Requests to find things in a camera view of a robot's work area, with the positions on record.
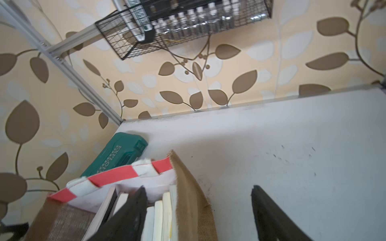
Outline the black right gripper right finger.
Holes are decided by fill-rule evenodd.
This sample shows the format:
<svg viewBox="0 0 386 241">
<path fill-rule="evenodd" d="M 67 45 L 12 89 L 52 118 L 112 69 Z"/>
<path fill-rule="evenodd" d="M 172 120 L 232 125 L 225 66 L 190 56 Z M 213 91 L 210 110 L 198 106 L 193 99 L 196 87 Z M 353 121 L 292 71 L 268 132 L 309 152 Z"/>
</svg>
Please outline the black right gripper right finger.
<svg viewBox="0 0 386 241">
<path fill-rule="evenodd" d="M 311 240 L 260 186 L 253 187 L 251 201 L 260 241 Z"/>
</svg>

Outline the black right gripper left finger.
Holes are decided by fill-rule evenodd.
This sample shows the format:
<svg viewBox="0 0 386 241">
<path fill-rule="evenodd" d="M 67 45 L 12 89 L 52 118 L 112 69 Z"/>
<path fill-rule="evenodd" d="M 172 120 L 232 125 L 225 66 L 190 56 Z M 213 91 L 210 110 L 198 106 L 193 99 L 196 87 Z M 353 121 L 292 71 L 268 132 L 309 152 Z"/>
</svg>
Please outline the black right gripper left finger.
<svg viewBox="0 0 386 241">
<path fill-rule="evenodd" d="M 126 203 L 89 239 L 90 241 L 139 241 L 147 213 L 145 187 L 140 187 Z"/>
</svg>

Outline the navy book with yellow label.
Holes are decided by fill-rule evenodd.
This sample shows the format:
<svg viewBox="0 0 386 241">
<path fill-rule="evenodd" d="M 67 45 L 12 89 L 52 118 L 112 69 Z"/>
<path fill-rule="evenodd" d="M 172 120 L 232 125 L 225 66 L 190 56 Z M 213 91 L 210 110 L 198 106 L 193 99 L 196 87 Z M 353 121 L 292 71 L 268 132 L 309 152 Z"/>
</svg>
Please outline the navy book with yellow label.
<svg viewBox="0 0 386 241">
<path fill-rule="evenodd" d="M 170 192 L 166 192 L 162 197 L 163 201 L 163 224 L 162 224 L 162 241 L 169 241 L 172 223 L 172 206 Z"/>
</svg>

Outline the red and burlap canvas bag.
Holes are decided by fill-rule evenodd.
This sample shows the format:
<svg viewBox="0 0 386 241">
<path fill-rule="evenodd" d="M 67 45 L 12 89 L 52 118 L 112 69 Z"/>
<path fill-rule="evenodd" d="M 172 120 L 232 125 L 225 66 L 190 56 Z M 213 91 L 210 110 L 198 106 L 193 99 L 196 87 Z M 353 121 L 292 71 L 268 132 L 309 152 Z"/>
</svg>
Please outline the red and burlap canvas bag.
<svg viewBox="0 0 386 241">
<path fill-rule="evenodd" d="M 171 151 L 68 182 L 47 197 L 27 241 L 215 241 L 212 208 Z"/>
</svg>

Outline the green plastic tool case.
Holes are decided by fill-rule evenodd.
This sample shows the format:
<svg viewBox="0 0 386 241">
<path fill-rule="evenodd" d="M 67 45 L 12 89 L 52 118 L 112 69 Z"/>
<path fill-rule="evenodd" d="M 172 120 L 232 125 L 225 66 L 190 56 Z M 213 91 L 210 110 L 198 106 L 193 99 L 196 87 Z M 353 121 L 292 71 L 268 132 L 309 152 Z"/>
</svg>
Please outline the green plastic tool case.
<svg viewBox="0 0 386 241">
<path fill-rule="evenodd" d="M 140 135 L 116 133 L 97 158 L 81 174 L 90 177 L 135 162 L 148 146 Z"/>
</svg>

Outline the socket wrench set in basket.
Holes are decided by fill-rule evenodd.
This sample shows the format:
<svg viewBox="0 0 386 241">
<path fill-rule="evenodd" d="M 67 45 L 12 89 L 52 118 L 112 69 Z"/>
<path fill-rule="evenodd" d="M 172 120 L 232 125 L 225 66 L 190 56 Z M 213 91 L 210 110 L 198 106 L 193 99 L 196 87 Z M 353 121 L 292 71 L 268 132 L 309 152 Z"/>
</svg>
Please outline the socket wrench set in basket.
<svg viewBox="0 0 386 241">
<path fill-rule="evenodd" d="M 156 34 L 189 29 L 210 19 L 229 20 L 240 11 L 239 1 L 113 1 L 134 43 L 148 44 Z"/>
</svg>

